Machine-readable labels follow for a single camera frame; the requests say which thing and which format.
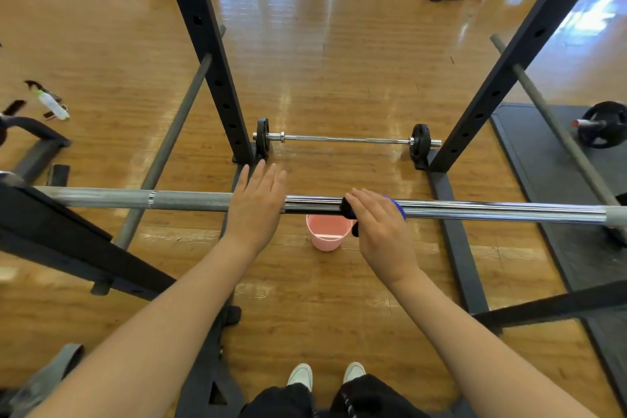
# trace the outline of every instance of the white bottle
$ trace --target white bottle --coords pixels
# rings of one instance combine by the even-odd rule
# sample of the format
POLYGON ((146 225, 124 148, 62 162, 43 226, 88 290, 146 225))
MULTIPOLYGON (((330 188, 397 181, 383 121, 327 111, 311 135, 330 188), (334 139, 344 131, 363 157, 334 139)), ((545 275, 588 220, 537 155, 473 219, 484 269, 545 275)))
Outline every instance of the white bottle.
POLYGON ((52 111, 58 119, 63 121, 70 117, 70 114, 65 109, 63 109, 63 107, 55 101, 55 98, 50 96, 47 92, 38 89, 36 93, 37 98, 39 98, 41 103, 46 106, 50 111, 52 111))

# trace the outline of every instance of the wooden floor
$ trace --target wooden floor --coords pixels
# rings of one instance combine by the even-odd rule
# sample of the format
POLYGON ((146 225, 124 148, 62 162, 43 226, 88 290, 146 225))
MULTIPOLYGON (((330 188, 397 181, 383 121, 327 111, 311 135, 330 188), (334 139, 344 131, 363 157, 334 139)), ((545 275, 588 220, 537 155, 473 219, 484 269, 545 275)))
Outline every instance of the wooden floor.
MULTIPOLYGON (((224 45, 248 131, 270 119, 288 134, 408 137, 417 122, 445 138, 497 60, 489 41, 508 40, 535 0, 213 0, 228 27, 224 45)), ((620 99, 626 0, 581 0, 530 69, 552 103, 620 99)), ((58 160, 70 185, 136 188, 198 62, 175 0, 2 0, 0 104, 29 100, 35 79, 72 113, 50 125, 73 139, 58 160)), ((526 101, 516 87, 508 101, 526 101)), ((10 169, 30 145, 11 132, 0 150, 10 169)), ((341 196, 351 186, 429 199, 423 173, 398 146, 291 142, 273 159, 289 193, 341 196)), ((161 189, 227 191, 231 153, 204 86, 161 189)), ((461 200, 523 201, 491 128, 451 170, 461 200)), ((116 233, 123 210, 81 210, 116 233)), ((221 214, 149 212, 130 251, 179 277, 219 235, 221 214)), ((421 267, 457 292, 436 221, 412 221, 421 267)), ((466 222, 492 308, 564 290, 534 224, 466 222)), ((68 342, 89 350, 144 302, 8 256, 0 257, 0 387, 17 386, 68 342)), ((286 382, 298 362, 313 368, 328 405, 346 365, 359 360, 424 409, 458 395, 442 361, 362 260, 357 241, 321 253, 305 221, 284 216, 271 245, 236 289, 239 326, 224 349, 247 398, 286 382)), ((575 321, 507 330, 504 340, 603 417, 620 416, 591 345, 575 321)))

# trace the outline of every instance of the person's left hand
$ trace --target person's left hand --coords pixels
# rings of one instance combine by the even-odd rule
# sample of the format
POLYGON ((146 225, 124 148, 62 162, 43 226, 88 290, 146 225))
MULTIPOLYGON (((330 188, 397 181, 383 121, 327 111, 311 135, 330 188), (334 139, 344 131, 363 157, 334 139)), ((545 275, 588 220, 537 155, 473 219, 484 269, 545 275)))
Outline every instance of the person's left hand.
POLYGON ((244 166, 229 206, 224 239, 252 249, 258 255, 277 231, 278 219, 285 204, 287 172, 259 161, 248 180, 249 167, 244 166))

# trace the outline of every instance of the person's right arm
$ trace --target person's right arm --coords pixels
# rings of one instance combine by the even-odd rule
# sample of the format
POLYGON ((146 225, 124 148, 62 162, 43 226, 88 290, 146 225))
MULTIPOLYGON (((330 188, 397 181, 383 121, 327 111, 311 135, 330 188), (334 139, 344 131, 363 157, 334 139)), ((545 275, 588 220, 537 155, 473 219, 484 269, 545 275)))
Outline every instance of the person's right arm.
POLYGON ((391 200, 357 189, 346 199, 359 221, 365 260, 433 344, 479 416, 594 416, 453 303, 419 269, 411 232, 391 200))

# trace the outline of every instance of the black pants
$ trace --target black pants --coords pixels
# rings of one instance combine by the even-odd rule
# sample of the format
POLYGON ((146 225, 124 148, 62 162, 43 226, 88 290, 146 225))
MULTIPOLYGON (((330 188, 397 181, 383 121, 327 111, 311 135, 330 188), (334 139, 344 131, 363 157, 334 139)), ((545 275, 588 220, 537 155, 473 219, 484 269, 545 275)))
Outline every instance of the black pants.
POLYGON ((373 375, 341 386, 326 412, 316 412, 314 398, 302 383, 263 390, 239 415, 240 418, 429 418, 408 400, 373 375))

